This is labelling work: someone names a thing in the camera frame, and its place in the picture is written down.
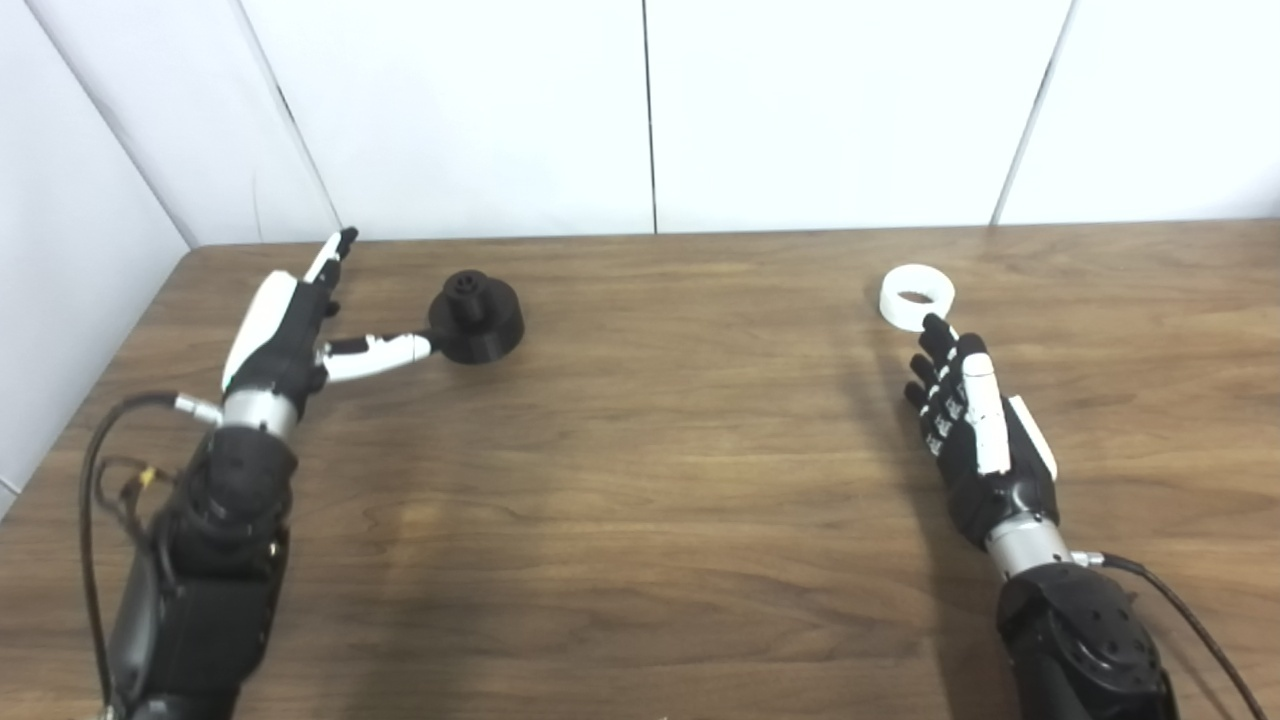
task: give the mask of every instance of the black cable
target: black cable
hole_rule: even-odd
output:
[[[106,489],[102,487],[102,478],[106,471],[111,468],[128,468],[133,470],[134,475],[132,479],[120,487],[116,500],[108,500]],[[138,460],[137,457],[119,457],[109,455],[97,461],[93,468],[93,502],[99,507],[110,512],[115,521],[120,524],[124,533],[129,536],[133,541],[134,547],[140,552],[150,552],[150,538],[147,537],[146,529],[142,527],[142,520],[138,518],[138,500],[142,497],[142,492],[146,489],[143,484],[143,477],[147,471],[152,473],[151,482],[170,483],[173,479],[168,473],[152,468],[147,461]]]
[[[1199,639],[1204,643],[1204,647],[1207,647],[1210,653],[1213,656],[1213,660],[1217,660],[1217,664],[1222,666],[1222,670],[1226,673],[1226,676],[1230,678],[1231,683],[1235,684],[1235,689],[1240,691],[1240,697],[1243,697],[1244,703],[1249,706],[1249,712],[1253,714],[1253,717],[1256,720],[1267,720],[1267,714],[1263,712],[1262,706],[1258,705],[1258,698],[1253,696],[1253,691],[1249,689],[1249,685],[1244,682],[1244,678],[1240,676],[1240,671],[1236,670],[1235,665],[1233,665],[1231,661],[1226,657],[1226,652],[1222,651],[1222,646],[1217,644],[1217,641],[1213,639],[1213,635],[1208,634],[1208,630],[1199,621],[1199,618],[1197,618],[1196,614],[1192,612],[1190,606],[1188,606],[1183,601],[1183,598],[1178,597],[1178,593],[1174,592],[1174,588],[1166,585],[1165,582],[1161,580],[1155,573],[1148,570],[1146,565],[1143,565],[1142,562],[1135,562],[1133,560],[1129,560],[1128,557],[1121,557],[1119,555],[1111,555],[1108,552],[1103,552],[1102,566],[1115,568],[1116,570],[1124,570],[1125,573],[1133,573],[1134,575],[1140,575],[1143,579],[1151,583],[1152,587],[1160,591],[1160,594],[1165,596],[1165,600],[1167,600],[1170,605],[1172,605],[1174,609],[1178,610],[1178,612],[1183,616],[1183,619],[1187,620],[1187,624],[1190,625],[1193,630],[1196,630],[1196,634],[1199,635]]]
[[[79,477],[79,546],[81,546],[81,579],[84,583],[84,605],[88,611],[88,630],[93,641],[93,659],[97,662],[97,680],[102,687],[102,705],[111,703],[111,671],[106,662],[106,639],[102,633],[102,611],[97,603],[97,578],[93,574],[93,519],[91,516],[93,502],[93,484],[96,479],[97,456],[102,450],[102,442],[108,433],[120,418],[140,407],[173,407],[178,400],[175,392],[147,392],[134,395],[122,400],[111,407],[93,437],[84,450],[84,464],[81,466]]]

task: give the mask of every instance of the white wall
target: white wall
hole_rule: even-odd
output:
[[[0,97],[0,478],[20,489],[187,246],[15,1]]]
[[[28,0],[193,245],[338,227],[234,0]]]
[[[662,232],[986,224],[1068,0],[649,0]]]
[[[640,0],[246,0],[366,237],[653,232]]]
[[[1005,223],[1280,217],[1280,3],[1079,0]]]

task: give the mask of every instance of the white finger segment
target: white finger segment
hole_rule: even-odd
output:
[[[369,350],[357,354],[324,356],[329,382],[340,383],[367,378],[387,370],[416,363],[431,355],[431,342],[415,333],[404,333],[389,340],[366,336]]]
[[[223,389],[232,384],[232,378],[239,372],[241,365],[248,360],[255,350],[262,347],[266,341],[275,336],[284,322],[284,313],[293,300],[293,291],[298,288],[298,281],[284,270],[275,270],[253,293],[253,300],[248,304],[248,311],[241,320],[241,329],[232,341],[232,350],[227,354],[227,364],[223,366]]]
[[[977,352],[964,359],[963,386],[969,398],[965,420],[973,427],[977,446],[978,474],[1007,473],[1012,466],[1009,456],[1009,425],[1005,424],[1005,406],[1000,400],[1000,384],[991,356]]]
[[[1032,418],[1032,411],[1027,409],[1023,396],[1015,395],[1010,397],[1009,406],[1014,409],[1014,415],[1018,415],[1018,419],[1023,423],[1027,436],[1032,438],[1032,445],[1036,446],[1036,452],[1039,452],[1041,460],[1048,468],[1048,477],[1053,482],[1057,482],[1057,459],[1053,457],[1053,451],[1048,448],[1048,441],[1044,439],[1044,433],[1036,424],[1036,418]]]
[[[320,246],[320,252],[316,252],[316,259],[311,261],[307,274],[302,275],[303,282],[316,282],[316,278],[320,277],[320,270],[324,270],[325,263],[329,260],[342,260],[342,255],[338,254],[339,242],[342,242],[342,231],[329,236],[329,240]]]

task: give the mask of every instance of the black object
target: black object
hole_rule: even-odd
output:
[[[200,445],[120,601],[108,647],[119,716],[232,716],[270,638],[296,466],[284,442],[255,428],[219,428]]]
[[[444,281],[426,319],[440,352],[463,365],[499,360],[525,337],[516,291],[480,270],[462,270]]]
[[[1032,568],[1005,583],[996,626],[1028,720],[1175,720],[1155,642],[1124,589],[1088,568]]]
[[[84,450],[84,464],[79,477],[79,550],[81,580],[84,584],[84,606],[88,611],[88,630],[93,641],[93,660],[97,665],[97,680],[102,688],[102,705],[111,702],[111,676],[106,665],[106,639],[102,632],[102,610],[97,600],[97,577],[93,571],[93,473],[102,443],[120,418],[142,407],[172,409],[178,400],[175,392],[147,392],[127,397],[111,407],[97,424],[93,436]]]

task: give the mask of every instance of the black forearm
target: black forearm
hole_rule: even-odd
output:
[[[151,524],[109,644],[122,717],[227,720],[266,650],[288,559],[283,441],[221,428]]]
[[[1160,652],[1110,578],[1073,564],[1010,582],[997,615],[1023,717],[1174,720]]]

